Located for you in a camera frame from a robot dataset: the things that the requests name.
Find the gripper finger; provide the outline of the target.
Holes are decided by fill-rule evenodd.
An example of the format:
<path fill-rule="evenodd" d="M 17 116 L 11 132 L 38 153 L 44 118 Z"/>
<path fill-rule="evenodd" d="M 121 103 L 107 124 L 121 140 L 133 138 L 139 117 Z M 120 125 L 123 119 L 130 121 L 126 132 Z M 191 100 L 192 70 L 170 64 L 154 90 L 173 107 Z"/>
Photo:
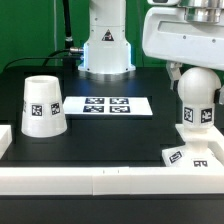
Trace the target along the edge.
<path fill-rule="evenodd" d="M 214 103 L 224 105 L 224 85 L 215 91 Z"/>
<path fill-rule="evenodd" d="M 166 70 L 168 72 L 168 75 L 171 81 L 170 89 L 173 91 L 177 90 L 177 84 L 181 77 L 181 71 L 180 71 L 181 67 L 182 67 L 182 64 L 179 62 L 168 61 L 166 63 Z"/>

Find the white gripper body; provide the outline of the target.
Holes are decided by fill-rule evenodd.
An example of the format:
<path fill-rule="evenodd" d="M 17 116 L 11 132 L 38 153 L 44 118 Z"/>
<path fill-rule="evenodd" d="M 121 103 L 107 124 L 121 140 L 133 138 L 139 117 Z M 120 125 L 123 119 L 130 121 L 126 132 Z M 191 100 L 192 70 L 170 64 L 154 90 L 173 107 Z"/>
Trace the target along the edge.
<path fill-rule="evenodd" d="M 185 10 L 152 7 L 143 28 L 146 56 L 224 71 L 224 12 L 218 23 L 187 22 Z"/>

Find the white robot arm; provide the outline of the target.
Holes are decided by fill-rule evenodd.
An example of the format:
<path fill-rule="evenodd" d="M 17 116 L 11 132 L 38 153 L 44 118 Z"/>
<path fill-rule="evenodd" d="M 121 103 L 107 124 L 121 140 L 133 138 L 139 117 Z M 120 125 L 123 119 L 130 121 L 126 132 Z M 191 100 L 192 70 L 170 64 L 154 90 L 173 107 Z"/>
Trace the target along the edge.
<path fill-rule="evenodd" d="M 175 90 L 184 64 L 224 71 L 224 0 L 147 0 L 142 48 L 167 62 Z M 81 71 L 117 75 L 132 71 L 125 38 L 126 0 L 90 0 L 90 36 Z"/>

